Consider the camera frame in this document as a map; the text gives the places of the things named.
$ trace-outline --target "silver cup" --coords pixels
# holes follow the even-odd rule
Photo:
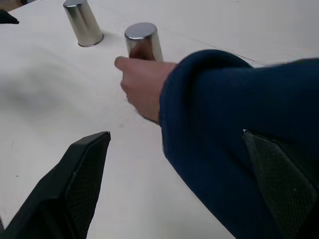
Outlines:
[[[104,39],[87,0],[66,0],[63,7],[80,46],[94,46]]]
[[[152,23],[141,22],[125,31],[130,58],[163,61],[158,29]]]

